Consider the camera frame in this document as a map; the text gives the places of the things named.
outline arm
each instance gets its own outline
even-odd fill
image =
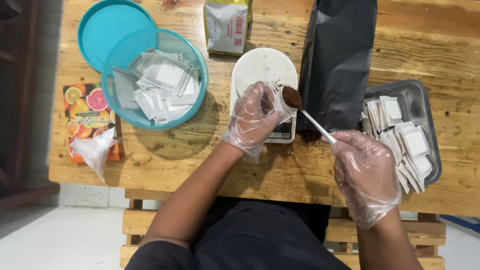
[[[158,209],[140,246],[163,240],[188,247],[228,173],[243,155],[242,150],[220,141],[205,161]]]
[[[400,219],[392,151],[358,131],[332,133],[335,181],[357,224],[362,270],[421,270]]]
[[[248,160],[258,160],[278,122],[278,114],[264,115],[264,95],[272,98],[272,90],[258,82],[237,99],[220,143],[158,209],[139,246],[161,240],[189,247],[230,170],[245,154]]]
[[[357,227],[363,270],[422,270],[395,208],[369,230]]]

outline metal tray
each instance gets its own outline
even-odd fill
[[[442,162],[440,161],[437,136],[433,127],[432,112],[425,86],[417,80],[405,80],[372,86],[365,90],[364,102],[366,103],[379,96],[398,98],[398,104],[402,111],[402,121],[410,121],[422,128],[430,147],[430,153],[427,155],[427,158],[432,163],[432,172],[425,178],[425,186],[435,183],[442,174]]]

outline kitchen scale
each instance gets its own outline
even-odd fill
[[[298,75],[292,61],[282,52],[272,48],[257,48],[245,53],[235,64],[230,90],[230,116],[237,98],[249,85],[265,82],[281,96],[283,86],[298,90]],[[295,138],[297,112],[278,125],[267,138],[267,143],[289,144]]]

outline teal lid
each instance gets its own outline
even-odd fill
[[[155,29],[148,12],[130,0],[103,0],[85,12],[78,25],[77,42],[83,58],[97,71],[102,70],[113,46],[126,35]],[[137,42],[140,49],[156,47],[156,36]]]

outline ground coffee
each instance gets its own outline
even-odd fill
[[[303,110],[303,106],[301,103],[301,96],[297,90],[289,86],[284,86],[282,90],[282,96],[287,106],[292,108],[297,108],[299,110]]]

